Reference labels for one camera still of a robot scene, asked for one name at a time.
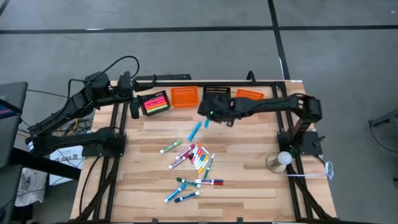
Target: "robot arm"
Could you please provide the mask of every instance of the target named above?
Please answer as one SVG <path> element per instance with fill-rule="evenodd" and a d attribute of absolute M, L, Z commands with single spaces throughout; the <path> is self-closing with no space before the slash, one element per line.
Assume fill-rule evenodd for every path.
<path fill-rule="evenodd" d="M 320 101 L 303 94 L 267 100 L 205 98 L 199 105 L 198 114 L 206 116 L 211 121 L 227 122 L 227 126 L 232 126 L 235 119 L 242 119 L 255 113 L 273 111 L 291 111 L 300 118 L 289 130 L 290 137 L 287 143 L 287 146 L 296 149 L 302 145 L 303 135 L 308 127 L 322 119 Z"/>
<path fill-rule="evenodd" d="M 51 114 L 48 118 L 28 128 L 30 137 L 25 139 L 30 153 L 35 156 L 51 154 L 60 147 L 96 146 L 107 149 L 117 149 L 122 133 L 115 133 L 111 128 L 101 128 L 95 133 L 77 136 L 53 136 L 63 124 L 75 118 L 82 118 L 93 112 L 94 108 L 113 105 L 115 103 L 130 103 L 131 116 L 139 117 L 138 99 L 132 95 L 130 73 L 121 75 L 118 85 L 113 87 L 105 73 L 94 73 L 83 81 L 84 88 L 70 97 L 65 106 Z"/>

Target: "green marker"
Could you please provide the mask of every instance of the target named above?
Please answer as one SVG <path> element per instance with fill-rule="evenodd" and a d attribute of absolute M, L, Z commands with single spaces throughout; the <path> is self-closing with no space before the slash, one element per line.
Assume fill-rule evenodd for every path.
<path fill-rule="evenodd" d="M 210 161 L 210 163 L 209 163 L 209 166 L 207 167 L 207 170 L 206 170 L 206 172 L 205 172 L 205 176 L 203 177 L 204 179 L 206 179 L 207 174 L 209 173 L 211 164 L 213 163 L 213 159 L 214 159 L 214 153 L 213 153 L 213 155 L 211 156 L 211 161 Z"/>
<path fill-rule="evenodd" d="M 160 150 L 160 153 L 163 154 L 163 153 L 169 151 L 170 149 L 173 149 L 175 146 L 178 146 L 179 144 L 181 144 L 181 140 L 178 140 L 175 143 L 173 143 L 173 144 L 167 146 L 166 148 Z"/>
<path fill-rule="evenodd" d="M 196 188 L 200 188 L 200 186 L 201 186 L 198 183 L 195 183 L 195 182 L 192 182 L 192 181 L 189 181 L 189 180 L 185 180 L 185 179 L 182 179 L 182 178 L 179 178 L 179 177 L 177 177 L 177 181 L 181 182 L 181 183 L 184 183 L 184 184 L 187 184 L 187 185 L 192 186 L 192 187 L 196 187 Z"/>
<path fill-rule="evenodd" d="M 166 107 L 168 107 L 168 105 L 163 105 L 163 106 L 160 106 L 160 107 L 156 107 L 154 109 L 147 110 L 147 113 L 152 113 L 154 111 L 157 111 L 157 110 L 160 110 L 160 109 L 163 109 L 163 108 L 166 108 Z"/>

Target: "wooden tabletop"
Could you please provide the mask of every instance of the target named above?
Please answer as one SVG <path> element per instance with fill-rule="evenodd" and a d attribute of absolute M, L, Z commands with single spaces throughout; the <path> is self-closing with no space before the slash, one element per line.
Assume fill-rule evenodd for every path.
<path fill-rule="evenodd" d="M 286 81 L 287 93 L 305 93 L 303 83 Z M 270 87 L 239 87 L 259 91 L 266 98 L 272 98 Z M 231 96 L 238 88 L 231 88 Z M 140 95 L 166 90 L 169 87 L 157 87 L 139 92 Z M 118 121 L 121 117 L 119 107 Z M 93 130 L 109 126 L 112 106 L 97 110 Z M 275 174 L 267 169 L 266 158 L 272 152 L 278 152 L 276 134 L 279 130 L 276 113 L 259 113 L 242 120 L 236 120 L 232 128 L 225 124 L 210 123 L 208 129 L 203 125 L 192 142 L 202 142 L 215 159 L 208 178 L 223 179 L 224 186 L 204 185 L 200 196 L 175 203 L 165 203 L 164 199 L 181 186 L 177 177 L 195 180 L 201 179 L 188 161 L 169 170 L 175 156 L 186 149 L 192 129 L 204 117 L 197 114 L 197 107 L 175 109 L 153 116 L 143 116 L 133 120 L 127 115 L 127 145 L 120 159 L 116 191 L 112 209 L 112 222 L 150 222 L 152 218 L 160 222 L 234 222 L 243 217 L 247 222 L 294 221 L 292 199 L 287 177 Z M 159 150 L 176 140 L 182 144 L 165 154 Z M 95 158 L 84 161 L 71 218 L 78 216 L 81 190 L 88 169 Z M 306 174 L 324 174 L 320 161 L 313 156 L 302 156 Z M 91 201 L 97 191 L 102 158 L 94 166 L 83 197 L 83 208 Z M 309 191 L 317 202 L 331 216 L 335 208 L 326 177 L 307 177 Z M 187 186 L 179 196 L 197 191 Z M 305 217 L 302 194 L 297 189 L 302 216 Z M 104 195 L 101 215 L 104 216 L 108 193 Z"/>

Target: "white cable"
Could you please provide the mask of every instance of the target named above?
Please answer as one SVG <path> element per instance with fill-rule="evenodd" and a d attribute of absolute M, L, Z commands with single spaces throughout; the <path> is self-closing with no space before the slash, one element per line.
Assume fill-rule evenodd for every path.
<path fill-rule="evenodd" d="M 329 180 L 333 178 L 335 171 L 333 171 L 333 164 L 328 161 L 325 162 L 325 174 L 282 174 L 287 177 L 327 177 Z"/>

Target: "orange basket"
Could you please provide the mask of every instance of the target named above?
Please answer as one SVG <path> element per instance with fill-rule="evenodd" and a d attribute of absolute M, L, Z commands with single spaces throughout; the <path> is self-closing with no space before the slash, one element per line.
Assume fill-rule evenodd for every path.
<path fill-rule="evenodd" d="M 236 91 L 236 97 L 246 97 L 252 100 L 262 100 L 264 99 L 264 94 L 256 91 L 238 89 Z"/>
<path fill-rule="evenodd" d="M 198 100 L 198 87 L 171 88 L 172 106 L 174 108 L 188 108 L 196 106 Z"/>

